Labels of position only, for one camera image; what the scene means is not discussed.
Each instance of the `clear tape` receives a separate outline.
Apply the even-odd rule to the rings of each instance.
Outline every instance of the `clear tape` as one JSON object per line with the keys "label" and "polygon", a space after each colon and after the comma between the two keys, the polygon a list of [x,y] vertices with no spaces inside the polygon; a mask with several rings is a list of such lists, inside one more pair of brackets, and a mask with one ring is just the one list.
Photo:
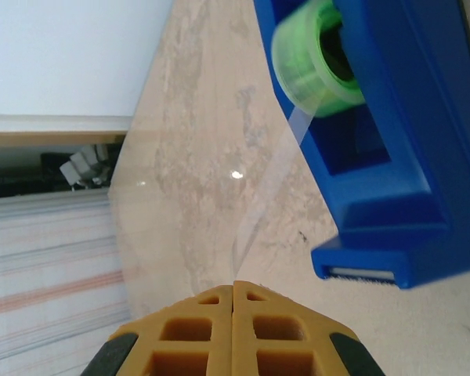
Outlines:
{"label": "clear tape", "polygon": [[[248,210],[240,221],[232,250],[233,275],[235,277],[258,234],[259,223],[266,213],[269,203],[275,199],[282,187],[282,182],[291,170],[294,159],[300,151],[297,146],[301,145],[312,119],[313,116],[297,107],[293,109],[288,119],[289,128],[282,132],[275,153],[263,173]],[[294,134],[294,137],[289,134],[289,130]]]}

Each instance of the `black rubber edge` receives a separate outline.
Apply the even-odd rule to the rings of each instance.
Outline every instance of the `black rubber edge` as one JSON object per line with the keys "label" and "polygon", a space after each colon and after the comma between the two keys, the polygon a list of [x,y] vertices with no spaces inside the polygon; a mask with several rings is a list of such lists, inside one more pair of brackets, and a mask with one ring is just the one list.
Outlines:
{"label": "black rubber edge", "polygon": [[80,376],[116,376],[138,335],[126,333],[106,342]]}
{"label": "black rubber edge", "polygon": [[329,337],[350,376],[385,376],[362,343],[341,333]]}

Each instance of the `square holes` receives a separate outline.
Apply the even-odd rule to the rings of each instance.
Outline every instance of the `square holes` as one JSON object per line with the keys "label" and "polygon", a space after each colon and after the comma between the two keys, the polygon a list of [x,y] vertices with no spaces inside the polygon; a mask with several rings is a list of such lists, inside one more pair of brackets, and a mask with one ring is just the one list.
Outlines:
{"label": "square holes", "polygon": [[302,341],[305,334],[301,324],[288,316],[255,316],[252,319],[254,333],[258,339],[280,339]]}
{"label": "square holes", "polygon": [[205,376],[208,352],[155,352],[148,376]]}
{"label": "square holes", "polygon": [[200,300],[198,304],[219,304],[219,297],[216,295],[209,296],[208,298]]}
{"label": "square holes", "polygon": [[161,341],[210,341],[212,321],[206,318],[175,318],[165,323]]}
{"label": "square holes", "polygon": [[312,352],[258,350],[259,376],[319,376]]}
{"label": "square holes", "polygon": [[247,298],[248,300],[252,300],[253,302],[263,302],[266,300],[262,296],[259,296],[255,294],[254,292],[250,292],[250,291],[247,293]]}

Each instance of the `beige marble countertop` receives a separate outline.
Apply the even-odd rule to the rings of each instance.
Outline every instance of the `beige marble countertop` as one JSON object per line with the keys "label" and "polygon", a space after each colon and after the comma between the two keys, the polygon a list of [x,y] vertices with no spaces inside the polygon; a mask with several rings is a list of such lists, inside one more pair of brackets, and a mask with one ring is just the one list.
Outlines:
{"label": "beige marble countertop", "polygon": [[250,280],[350,326],[386,374],[470,374],[470,273],[412,291],[314,275],[336,229],[250,0],[176,1],[110,198],[134,316]]}

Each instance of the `green tape roll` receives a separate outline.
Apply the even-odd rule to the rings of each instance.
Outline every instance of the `green tape roll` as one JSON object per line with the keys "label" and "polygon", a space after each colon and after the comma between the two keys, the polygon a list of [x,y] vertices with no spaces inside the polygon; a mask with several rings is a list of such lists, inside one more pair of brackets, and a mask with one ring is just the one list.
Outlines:
{"label": "green tape roll", "polygon": [[364,103],[342,50],[331,0],[308,0],[275,30],[273,69],[289,100],[319,118]]}

